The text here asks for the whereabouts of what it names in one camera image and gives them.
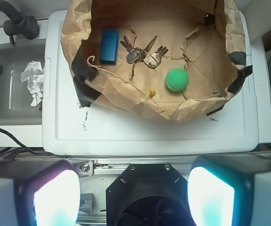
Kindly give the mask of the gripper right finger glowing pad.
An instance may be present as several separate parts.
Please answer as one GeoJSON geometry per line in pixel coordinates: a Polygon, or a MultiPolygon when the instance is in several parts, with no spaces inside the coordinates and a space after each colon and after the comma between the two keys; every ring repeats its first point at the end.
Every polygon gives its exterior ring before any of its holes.
{"type": "Polygon", "coordinates": [[[271,154],[198,156],[188,203],[198,226],[271,226],[271,154]]]}

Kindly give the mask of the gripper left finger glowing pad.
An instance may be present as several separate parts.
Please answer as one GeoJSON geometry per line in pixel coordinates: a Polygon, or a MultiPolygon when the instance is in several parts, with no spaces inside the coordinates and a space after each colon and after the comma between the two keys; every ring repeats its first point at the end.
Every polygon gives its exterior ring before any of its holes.
{"type": "Polygon", "coordinates": [[[74,226],[80,199],[67,160],[0,160],[0,226],[74,226]]]}

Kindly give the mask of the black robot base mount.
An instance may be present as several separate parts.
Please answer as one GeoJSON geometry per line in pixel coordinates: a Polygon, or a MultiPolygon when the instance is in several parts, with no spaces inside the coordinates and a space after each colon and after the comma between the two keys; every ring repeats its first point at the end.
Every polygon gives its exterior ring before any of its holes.
{"type": "Polygon", "coordinates": [[[132,164],[106,189],[108,226],[193,226],[188,182],[170,164],[132,164]]]}

